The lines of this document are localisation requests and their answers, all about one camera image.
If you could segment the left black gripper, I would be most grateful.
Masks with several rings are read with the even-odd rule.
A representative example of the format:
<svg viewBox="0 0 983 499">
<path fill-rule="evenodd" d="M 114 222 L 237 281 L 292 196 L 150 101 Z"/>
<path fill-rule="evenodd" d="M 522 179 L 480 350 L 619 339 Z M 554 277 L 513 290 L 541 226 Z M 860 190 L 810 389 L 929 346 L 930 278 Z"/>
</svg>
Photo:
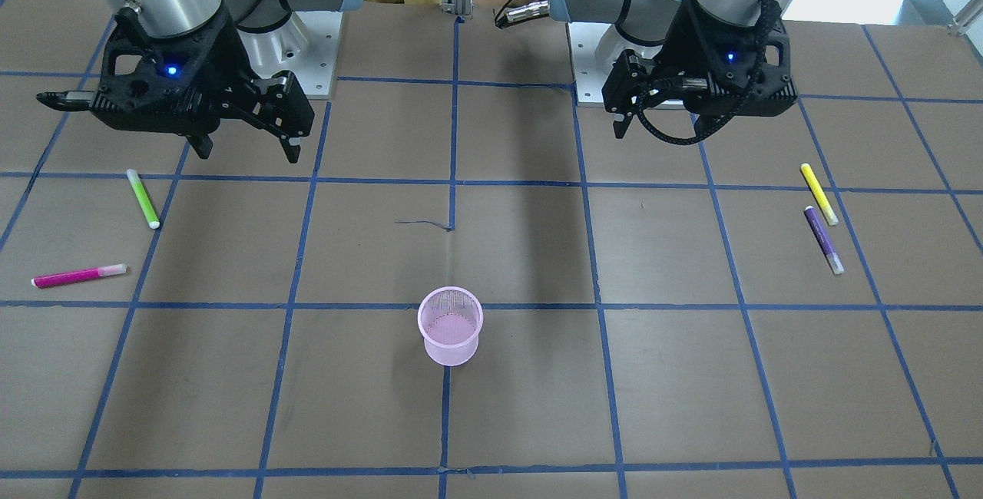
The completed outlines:
<svg viewBox="0 0 983 499">
<path fill-rule="evenodd" d="M 683 0 L 660 52 L 622 51 L 601 88 L 614 137 L 624 139 L 638 121 L 655 138 L 670 139 L 645 114 L 667 101 L 697 115 L 694 139 L 708 139 L 735 117 L 778 117 L 796 104 L 782 9 L 776 0 L 760 5 L 765 12 L 742 27 Z"/>
</svg>

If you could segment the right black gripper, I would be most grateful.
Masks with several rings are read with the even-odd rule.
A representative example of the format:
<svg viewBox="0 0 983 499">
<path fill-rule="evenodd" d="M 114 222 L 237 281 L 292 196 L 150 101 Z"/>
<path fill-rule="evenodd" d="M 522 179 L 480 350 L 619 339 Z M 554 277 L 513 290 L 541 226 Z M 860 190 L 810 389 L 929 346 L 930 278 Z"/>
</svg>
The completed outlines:
<svg viewBox="0 0 983 499">
<path fill-rule="evenodd" d="M 40 104 L 92 113 L 116 131 L 181 136 L 201 160 L 210 159 L 210 133 L 222 119 L 240 119 L 273 135 L 288 163 L 299 162 L 315 111 L 294 72 L 257 78 L 223 2 L 199 28 L 175 37 L 151 37 L 132 5 L 114 22 L 96 89 L 40 92 Z"/>
</svg>

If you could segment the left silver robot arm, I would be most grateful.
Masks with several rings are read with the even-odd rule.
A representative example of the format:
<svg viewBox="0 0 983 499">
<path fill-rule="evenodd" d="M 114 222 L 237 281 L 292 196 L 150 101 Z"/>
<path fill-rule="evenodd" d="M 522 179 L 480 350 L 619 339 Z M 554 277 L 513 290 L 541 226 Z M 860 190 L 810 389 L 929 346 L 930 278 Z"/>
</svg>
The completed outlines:
<svg viewBox="0 0 983 499">
<path fill-rule="evenodd" d="M 638 121 L 667 144 L 697 144 L 798 100 L 787 0 L 548 1 L 554 20 L 610 24 L 625 43 L 601 86 L 616 138 Z"/>
</svg>

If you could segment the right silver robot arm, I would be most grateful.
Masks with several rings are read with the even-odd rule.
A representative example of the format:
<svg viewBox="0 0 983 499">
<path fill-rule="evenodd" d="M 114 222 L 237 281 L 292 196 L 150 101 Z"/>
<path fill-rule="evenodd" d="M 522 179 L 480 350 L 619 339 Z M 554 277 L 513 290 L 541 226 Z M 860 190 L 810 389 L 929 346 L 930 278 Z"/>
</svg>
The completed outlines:
<svg viewBox="0 0 983 499">
<path fill-rule="evenodd" d="M 273 135 L 289 163 L 313 130 L 319 67 L 300 14 L 354 12 L 362 0 L 105 0 L 114 27 L 96 89 L 38 103 L 93 114 L 116 131 L 182 137 L 207 159 L 211 134 L 238 119 Z"/>
</svg>

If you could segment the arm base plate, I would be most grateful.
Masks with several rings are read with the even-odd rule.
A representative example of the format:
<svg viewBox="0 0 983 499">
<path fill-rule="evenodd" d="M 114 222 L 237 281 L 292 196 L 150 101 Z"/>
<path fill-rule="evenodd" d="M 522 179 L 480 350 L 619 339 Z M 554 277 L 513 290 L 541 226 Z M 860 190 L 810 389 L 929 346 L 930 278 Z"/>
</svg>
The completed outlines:
<svg viewBox="0 0 983 499">
<path fill-rule="evenodd" d="M 645 58 L 652 58 L 661 50 L 661 44 L 631 43 L 618 33 L 614 25 L 607 23 L 569 23 L 568 38 L 577 104 L 580 107 L 604 106 L 603 85 L 622 51 L 635 50 Z"/>
<path fill-rule="evenodd" d="M 257 75 L 270 78 L 289 70 L 309 99 L 329 100 L 343 22 L 341 12 L 295 12 L 277 29 L 266 33 L 239 30 L 239 35 Z"/>
</svg>

